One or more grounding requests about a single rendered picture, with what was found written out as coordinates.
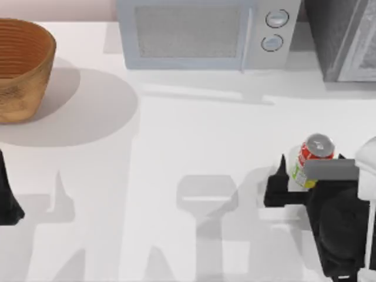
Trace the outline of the red and white can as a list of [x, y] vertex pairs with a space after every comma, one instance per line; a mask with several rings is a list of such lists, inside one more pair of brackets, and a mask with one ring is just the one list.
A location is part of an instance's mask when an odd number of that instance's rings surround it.
[[307, 160], [333, 159], [335, 145], [333, 141], [324, 134], [314, 133], [309, 135], [300, 146], [294, 164], [291, 168], [293, 180], [305, 189], [313, 188], [317, 181], [308, 179], [304, 172]]

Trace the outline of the grey cabinet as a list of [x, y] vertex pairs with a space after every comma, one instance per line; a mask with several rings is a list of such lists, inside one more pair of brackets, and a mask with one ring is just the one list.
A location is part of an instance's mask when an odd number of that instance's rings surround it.
[[360, 0], [305, 0], [318, 62], [324, 81], [338, 80], [346, 54], [346, 38]]

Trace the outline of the pale microwave oven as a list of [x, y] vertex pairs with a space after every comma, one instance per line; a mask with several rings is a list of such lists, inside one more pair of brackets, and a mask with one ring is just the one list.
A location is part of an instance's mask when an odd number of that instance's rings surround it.
[[[286, 64], [290, 45], [300, 10], [301, 0], [253, 0], [253, 24], [247, 70], [278, 69]], [[289, 21], [281, 28], [270, 28], [266, 24], [266, 15], [273, 10], [284, 9]], [[284, 39], [284, 45], [277, 52], [266, 52], [261, 47], [264, 37], [278, 34]]]

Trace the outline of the grey microwave knob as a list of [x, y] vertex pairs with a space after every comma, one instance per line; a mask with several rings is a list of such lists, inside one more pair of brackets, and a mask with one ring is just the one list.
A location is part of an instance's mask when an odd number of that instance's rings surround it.
[[278, 29], [286, 25], [289, 21], [290, 15], [284, 9], [270, 11], [266, 15], [266, 24], [270, 28]]
[[277, 52], [284, 45], [284, 39], [281, 35], [272, 34], [266, 36], [261, 41], [261, 47], [266, 52]]

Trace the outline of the microwave door with window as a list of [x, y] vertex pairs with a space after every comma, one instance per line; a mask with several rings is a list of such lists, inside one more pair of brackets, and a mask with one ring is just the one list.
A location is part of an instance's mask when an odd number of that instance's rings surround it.
[[240, 69], [253, 0], [116, 0], [125, 65]]

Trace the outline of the brown wooden basket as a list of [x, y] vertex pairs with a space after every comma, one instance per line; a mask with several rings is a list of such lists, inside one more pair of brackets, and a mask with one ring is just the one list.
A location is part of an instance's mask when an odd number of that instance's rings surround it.
[[0, 123], [33, 117], [45, 95], [56, 39], [29, 21], [0, 18]]

